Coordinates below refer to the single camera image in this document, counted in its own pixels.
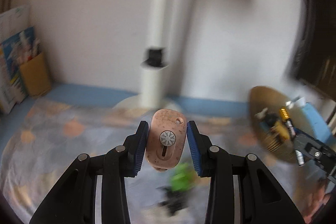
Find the blue baseboard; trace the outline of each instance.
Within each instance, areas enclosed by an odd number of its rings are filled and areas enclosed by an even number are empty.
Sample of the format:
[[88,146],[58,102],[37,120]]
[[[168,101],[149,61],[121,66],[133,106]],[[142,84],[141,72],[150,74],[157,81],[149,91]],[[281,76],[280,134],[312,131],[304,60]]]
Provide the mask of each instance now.
[[[124,90],[98,88],[94,86],[54,84],[45,96],[50,100],[78,106],[113,107],[118,102],[134,96],[136,93]],[[216,117],[247,117],[248,104],[216,100],[194,99],[181,96],[169,96],[179,104],[185,113]],[[0,153],[11,136],[19,130],[25,116],[35,100],[26,98],[14,106],[9,115],[3,115],[0,121]]]
[[248,103],[169,96],[185,113],[216,117],[248,117]]

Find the white wall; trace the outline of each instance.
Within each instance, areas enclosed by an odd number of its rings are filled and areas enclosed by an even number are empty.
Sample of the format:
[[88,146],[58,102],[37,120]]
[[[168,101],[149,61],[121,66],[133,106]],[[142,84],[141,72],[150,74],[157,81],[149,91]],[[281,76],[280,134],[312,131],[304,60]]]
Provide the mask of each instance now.
[[[150,0],[12,3],[31,4],[57,80],[139,90]],[[306,93],[284,77],[302,29],[301,0],[174,0],[172,10],[170,92],[230,101],[246,101],[255,85]]]

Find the white dial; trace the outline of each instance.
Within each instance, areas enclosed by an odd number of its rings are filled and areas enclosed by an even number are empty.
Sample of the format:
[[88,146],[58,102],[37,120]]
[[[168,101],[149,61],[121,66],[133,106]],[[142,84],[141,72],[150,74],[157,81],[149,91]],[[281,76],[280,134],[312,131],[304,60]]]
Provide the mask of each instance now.
[[171,131],[164,131],[160,135],[160,142],[164,146],[171,146],[175,143],[175,134]]

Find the bed sheet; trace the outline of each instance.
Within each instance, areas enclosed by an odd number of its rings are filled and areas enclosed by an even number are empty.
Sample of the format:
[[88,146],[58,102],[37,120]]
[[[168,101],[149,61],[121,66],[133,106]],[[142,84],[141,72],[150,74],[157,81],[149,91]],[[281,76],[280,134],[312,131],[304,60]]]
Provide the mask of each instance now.
[[[150,123],[153,113],[140,109],[78,107],[39,99],[27,114],[21,129],[6,145],[0,169],[0,190],[23,223],[31,216],[62,173],[81,153],[102,155],[134,134],[139,122]],[[213,144],[231,154],[256,154],[302,210],[306,197],[320,173],[277,160],[258,144],[246,119],[203,117],[186,114]],[[182,162],[192,162],[185,142]],[[132,223],[145,223],[143,212],[163,200],[158,187],[169,184],[172,170],[159,173],[146,160],[135,178],[126,178],[126,192]],[[204,223],[209,179],[198,179],[189,199],[190,223]],[[100,211],[97,191],[96,210]],[[101,223],[96,214],[96,223]]]

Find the black object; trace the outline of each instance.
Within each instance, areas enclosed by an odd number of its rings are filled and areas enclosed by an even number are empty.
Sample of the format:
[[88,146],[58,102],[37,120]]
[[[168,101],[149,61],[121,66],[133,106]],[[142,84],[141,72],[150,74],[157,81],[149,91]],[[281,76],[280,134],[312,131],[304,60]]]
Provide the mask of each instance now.
[[294,149],[300,151],[307,158],[327,173],[328,179],[336,184],[336,153],[329,146],[314,139],[305,132],[295,129]]
[[147,50],[147,60],[145,61],[147,65],[156,68],[164,67],[162,59],[163,59],[163,48],[149,48]]
[[148,123],[141,121],[136,133],[125,139],[123,147],[117,146],[105,155],[92,158],[87,154],[78,156],[47,194],[29,223],[94,224],[97,175],[102,175],[102,223],[130,223],[124,178],[137,175],[147,134]]
[[294,57],[292,74],[336,100],[336,0],[306,2],[306,26]]
[[206,224],[234,222],[233,175],[239,180],[242,224],[304,223],[290,197],[256,155],[231,155],[220,147],[212,152],[209,137],[199,133],[194,121],[189,124],[199,151],[203,151],[206,176],[211,177]]
[[171,187],[160,187],[160,189],[165,192],[167,198],[167,200],[160,202],[160,205],[167,207],[170,216],[188,206],[188,191],[173,191]]
[[[203,175],[211,177],[206,224],[233,224],[233,175],[239,178],[241,224],[304,223],[287,193],[257,156],[240,157],[221,148],[212,152],[209,137],[199,134],[195,122],[189,123],[207,170]],[[136,134],[126,138],[125,150],[117,146],[106,155],[93,158],[80,155],[42,201],[30,224],[94,224],[97,175],[103,175],[102,223],[130,223],[124,177],[137,174],[134,172],[135,151],[146,132],[148,124],[142,121]],[[171,214],[185,206],[184,197],[175,198],[176,202],[170,204]]]
[[275,113],[266,113],[264,122],[271,128],[275,125],[275,123],[279,120],[279,116]]
[[2,193],[0,193],[0,223],[23,224],[14,213],[13,209],[9,206]]

